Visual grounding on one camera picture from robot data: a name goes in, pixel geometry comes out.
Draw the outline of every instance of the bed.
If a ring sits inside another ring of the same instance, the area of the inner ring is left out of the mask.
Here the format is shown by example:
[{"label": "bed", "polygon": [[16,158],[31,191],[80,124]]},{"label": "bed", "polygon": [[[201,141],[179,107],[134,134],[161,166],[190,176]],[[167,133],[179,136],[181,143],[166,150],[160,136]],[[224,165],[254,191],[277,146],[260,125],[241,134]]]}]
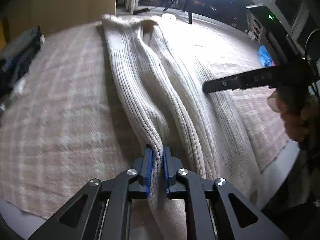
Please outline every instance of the bed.
[{"label": "bed", "polygon": [[[177,20],[185,21],[179,16]],[[186,28],[200,33],[190,42],[197,49],[207,55],[219,52],[220,57],[208,60],[223,70],[221,76],[260,67],[258,44],[244,33],[203,20]],[[260,208],[285,179],[286,174],[276,183],[271,178],[270,173],[278,170],[277,159],[288,156],[288,151],[298,152],[294,143],[287,144],[280,117],[267,106],[271,92],[268,88],[230,92],[261,178],[273,186],[263,199],[252,199]],[[101,22],[47,37],[30,66],[23,94],[1,118],[0,153],[0,212],[7,220],[10,215],[3,212],[8,210],[29,213],[22,215],[22,223],[34,217],[27,231],[17,229],[25,239],[89,179],[111,179],[141,156],[139,140],[117,94]],[[132,239],[147,239],[151,232],[161,235],[146,202],[135,202],[132,208]]]}]

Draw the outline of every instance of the white ribbed sweater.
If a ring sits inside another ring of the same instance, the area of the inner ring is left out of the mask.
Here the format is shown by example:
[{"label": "white ribbed sweater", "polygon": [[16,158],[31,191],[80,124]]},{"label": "white ribbed sweater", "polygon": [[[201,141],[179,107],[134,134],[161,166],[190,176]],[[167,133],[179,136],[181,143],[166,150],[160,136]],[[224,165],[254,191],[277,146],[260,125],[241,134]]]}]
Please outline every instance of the white ribbed sweater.
[{"label": "white ribbed sweater", "polygon": [[188,47],[175,20],[102,20],[117,92],[141,147],[155,151],[149,204],[165,239],[186,239],[183,201],[165,199],[163,145],[201,177],[225,177],[260,197],[260,173],[227,92],[205,95],[215,73]]}]

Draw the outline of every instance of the silver bolt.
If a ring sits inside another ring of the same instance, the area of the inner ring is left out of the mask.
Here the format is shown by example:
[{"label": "silver bolt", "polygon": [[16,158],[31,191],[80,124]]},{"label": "silver bolt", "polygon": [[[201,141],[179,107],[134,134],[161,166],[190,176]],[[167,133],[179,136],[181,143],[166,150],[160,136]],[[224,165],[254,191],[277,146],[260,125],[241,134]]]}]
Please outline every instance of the silver bolt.
[{"label": "silver bolt", "polygon": [[127,170],[127,174],[128,174],[128,175],[136,175],[136,174],[137,174],[137,170],[135,170],[135,169],[129,169],[129,170]]},{"label": "silver bolt", "polygon": [[218,184],[219,186],[223,186],[223,185],[226,185],[227,182],[226,182],[226,180],[225,180],[224,178],[218,178],[218,179],[217,179],[217,184]]},{"label": "silver bolt", "polygon": [[189,173],[189,171],[188,171],[187,169],[184,169],[184,168],[178,170],[178,172],[179,172],[179,174],[181,174],[181,175],[187,175],[187,174]]},{"label": "silver bolt", "polygon": [[98,186],[100,184],[100,181],[98,179],[92,179],[89,182],[90,186]]}]

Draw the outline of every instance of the human hand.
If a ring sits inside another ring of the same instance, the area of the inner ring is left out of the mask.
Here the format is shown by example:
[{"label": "human hand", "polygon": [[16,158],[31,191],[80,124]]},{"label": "human hand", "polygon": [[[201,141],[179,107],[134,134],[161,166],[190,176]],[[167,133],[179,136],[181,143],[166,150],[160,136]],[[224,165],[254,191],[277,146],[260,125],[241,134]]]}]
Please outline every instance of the human hand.
[{"label": "human hand", "polygon": [[267,99],[270,108],[281,115],[284,121],[285,132],[288,137],[296,142],[303,142],[309,133],[307,122],[319,114],[319,101],[316,96],[307,98],[300,115],[291,114],[287,104],[279,98],[277,91]]}]

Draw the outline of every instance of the beige wall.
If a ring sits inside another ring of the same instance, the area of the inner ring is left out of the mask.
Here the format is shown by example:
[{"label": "beige wall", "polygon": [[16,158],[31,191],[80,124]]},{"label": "beige wall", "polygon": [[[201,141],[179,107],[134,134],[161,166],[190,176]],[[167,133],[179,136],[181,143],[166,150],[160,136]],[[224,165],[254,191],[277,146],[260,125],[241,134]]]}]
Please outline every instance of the beige wall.
[{"label": "beige wall", "polygon": [[2,49],[4,46],[5,46],[5,39],[3,34],[2,22],[0,22],[0,49]]},{"label": "beige wall", "polygon": [[49,35],[74,25],[101,19],[104,13],[115,14],[116,0],[13,0],[8,9],[10,36],[41,26]]}]

